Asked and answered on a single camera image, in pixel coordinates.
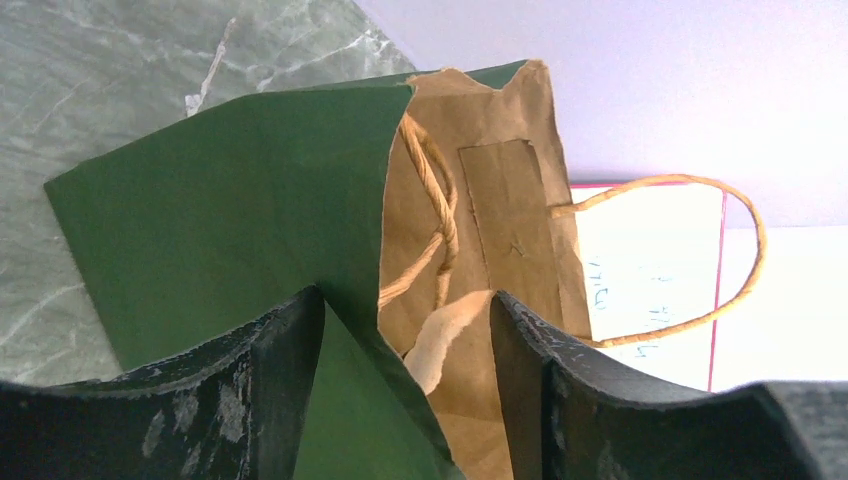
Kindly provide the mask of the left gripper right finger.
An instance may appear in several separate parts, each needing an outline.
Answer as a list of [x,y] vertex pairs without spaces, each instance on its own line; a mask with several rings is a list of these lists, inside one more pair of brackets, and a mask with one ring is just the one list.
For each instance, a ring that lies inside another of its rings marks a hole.
[[708,393],[659,379],[547,323],[490,308],[518,479],[843,479],[847,386],[765,381]]

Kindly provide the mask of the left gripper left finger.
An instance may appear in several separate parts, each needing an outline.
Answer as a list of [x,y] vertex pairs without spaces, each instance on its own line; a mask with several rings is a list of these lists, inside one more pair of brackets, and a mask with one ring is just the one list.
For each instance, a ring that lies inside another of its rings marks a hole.
[[5,479],[290,479],[324,332],[307,287],[110,381],[1,385]]

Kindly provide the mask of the green paper bag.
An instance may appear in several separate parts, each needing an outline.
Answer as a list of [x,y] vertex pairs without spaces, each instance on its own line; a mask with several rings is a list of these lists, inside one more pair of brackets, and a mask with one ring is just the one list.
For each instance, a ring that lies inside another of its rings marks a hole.
[[320,291],[290,479],[516,478],[492,300],[587,319],[539,61],[245,96],[45,190],[124,373]]

